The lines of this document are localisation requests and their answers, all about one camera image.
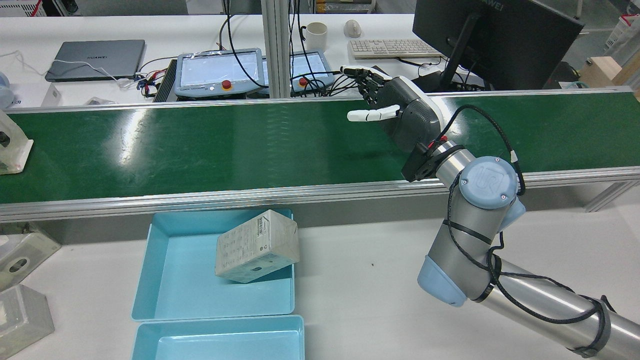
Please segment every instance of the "barcode label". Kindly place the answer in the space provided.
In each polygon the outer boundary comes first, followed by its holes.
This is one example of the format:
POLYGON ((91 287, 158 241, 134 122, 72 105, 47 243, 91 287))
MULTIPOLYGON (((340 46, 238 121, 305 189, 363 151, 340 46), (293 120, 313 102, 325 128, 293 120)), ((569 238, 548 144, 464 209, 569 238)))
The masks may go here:
POLYGON ((268 222, 269 220, 265 219, 264 217, 258 219, 258 236, 261 236, 267 232, 268 222))

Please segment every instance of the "computer mouse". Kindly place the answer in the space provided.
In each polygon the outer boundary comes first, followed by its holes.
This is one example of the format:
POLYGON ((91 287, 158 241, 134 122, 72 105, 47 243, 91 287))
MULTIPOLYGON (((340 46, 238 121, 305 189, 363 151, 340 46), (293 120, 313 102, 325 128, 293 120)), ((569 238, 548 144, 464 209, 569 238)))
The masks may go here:
POLYGON ((344 34, 350 38, 359 38, 362 35, 362 28, 356 20, 349 20, 344 23, 344 34))

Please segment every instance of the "white mug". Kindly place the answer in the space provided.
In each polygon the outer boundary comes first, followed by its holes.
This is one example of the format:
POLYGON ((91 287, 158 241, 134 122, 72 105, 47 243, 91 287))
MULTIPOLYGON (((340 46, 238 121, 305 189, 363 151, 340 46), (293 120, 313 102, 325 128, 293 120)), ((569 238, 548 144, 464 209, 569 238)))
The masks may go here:
POLYGON ((322 22, 310 22, 300 28, 300 36, 305 41, 305 49, 326 50, 326 25, 322 22))

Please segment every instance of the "monitor stand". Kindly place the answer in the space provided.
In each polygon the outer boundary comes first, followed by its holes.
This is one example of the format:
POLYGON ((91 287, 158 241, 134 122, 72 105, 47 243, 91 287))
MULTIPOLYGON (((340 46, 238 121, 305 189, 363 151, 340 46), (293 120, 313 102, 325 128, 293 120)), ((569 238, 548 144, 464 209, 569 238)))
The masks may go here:
POLYGON ((449 57, 449 63, 447 64, 443 72, 432 72, 413 80, 413 82, 422 91, 426 93, 456 91, 455 86, 452 86, 453 77, 456 75, 456 71, 458 70, 458 66, 460 65, 460 60, 465 53, 465 49, 467 48, 467 44, 469 42, 469 39, 471 38, 471 34, 473 34, 474 32, 477 21, 481 17, 482 15, 478 13, 469 14, 467 20, 465 21, 465 25, 462 27, 462 32, 460 33, 458 39, 447 39, 448 42, 455 42, 456 45, 454 46, 453 52, 449 57))

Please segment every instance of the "green conveyor belt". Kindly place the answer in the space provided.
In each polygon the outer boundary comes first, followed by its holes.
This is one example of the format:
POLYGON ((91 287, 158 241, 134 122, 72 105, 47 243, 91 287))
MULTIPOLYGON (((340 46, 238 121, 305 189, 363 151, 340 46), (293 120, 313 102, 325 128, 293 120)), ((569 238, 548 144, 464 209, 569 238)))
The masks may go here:
MULTIPOLYGON (((475 104, 509 136, 524 172, 640 166, 640 104, 629 93, 448 98, 475 104)), ((402 179, 406 155, 362 101, 276 102, 11 114, 35 143, 0 177, 0 203, 131 197, 402 179)), ((472 111, 449 138, 507 157, 472 111)))

